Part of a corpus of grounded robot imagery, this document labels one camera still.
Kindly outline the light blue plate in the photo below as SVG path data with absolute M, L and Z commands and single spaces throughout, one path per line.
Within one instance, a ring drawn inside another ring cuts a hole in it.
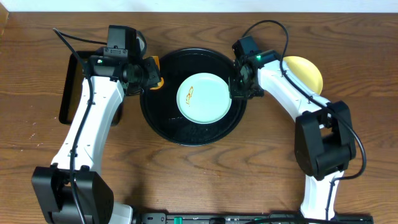
M 219 121 L 229 111 L 232 99 L 228 84 L 211 73 L 186 78 L 177 90 L 176 102 L 181 114 L 197 124 Z

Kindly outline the yellow plate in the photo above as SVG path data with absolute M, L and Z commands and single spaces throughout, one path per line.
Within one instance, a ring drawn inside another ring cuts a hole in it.
M 299 56 L 288 56 L 284 57 L 284 62 L 309 89 L 318 95 L 321 94 L 323 77 L 319 69 L 311 61 Z

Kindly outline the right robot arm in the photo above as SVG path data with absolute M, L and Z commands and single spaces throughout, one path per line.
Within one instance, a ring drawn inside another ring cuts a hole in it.
M 305 58 L 283 58 L 274 50 L 234 54 L 237 74 L 229 80 L 231 97 L 249 99 L 268 92 L 295 123 L 294 154 L 305 173 L 301 214 L 334 220 L 337 186 L 356 157 L 348 105 L 320 96 L 322 76 Z

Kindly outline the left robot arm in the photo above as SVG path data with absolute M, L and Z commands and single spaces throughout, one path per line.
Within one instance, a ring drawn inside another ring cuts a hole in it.
M 47 223 L 131 223 L 133 209 L 115 202 L 101 177 L 104 145 L 128 88 L 157 87 L 158 57 L 92 55 L 70 130 L 48 167 L 36 167 L 32 186 Z

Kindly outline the black round tray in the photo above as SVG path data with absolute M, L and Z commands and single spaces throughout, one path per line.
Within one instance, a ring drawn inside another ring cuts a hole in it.
M 227 114 L 211 124 L 197 124 L 185 118 L 176 100 L 178 87 L 196 73 L 212 73 L 227 82 L 235 74 L 231 59 L 210 49 L 186 48 L 164 55 L 159 62 L 164 85 L 140 95 L 142 113 L 157 134 L 177 144 L 201 146 L 219 141 L 238 125 L 247 105 L 244 100 L 233 100 Z

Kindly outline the black rectangular water tray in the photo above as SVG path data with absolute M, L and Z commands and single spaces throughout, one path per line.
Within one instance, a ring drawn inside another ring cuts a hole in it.
M 90 56 L 92 55 L 102 55 L 100 49 L 94 51 L 78 51 L 78 55 L 86 62 Z M 78 60 L 75 58 L 73 54 L 71 54 L 67 76 L 65 80 L 65 86 L 63 90 L 62 96 L 62 104 L 60 107 L 59 118 L 58 120 L 62 124 L 71 125 L 75 113 L 78 108 L 78 104 L 81 98 L 82 92 L 82 82 L 83 82 L 84 74 L 83 69 Z M 115 126 L 120 122 L 122 116 L 123 104 L 121 104 L 116 110 L 116 114 L 113 117 L 111 122 L 111 126 Z

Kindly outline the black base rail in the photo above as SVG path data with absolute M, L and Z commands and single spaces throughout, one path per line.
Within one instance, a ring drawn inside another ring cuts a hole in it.
M 137 213 L 132 224 L 294 224 L 294 223 L 348 223 L 374 224 L 372 216 L 336 215 L 331 220 L 305 218 L 300 213 L 273 213 L 263 215 L 220 215 L 220 214 L 166 214 Z

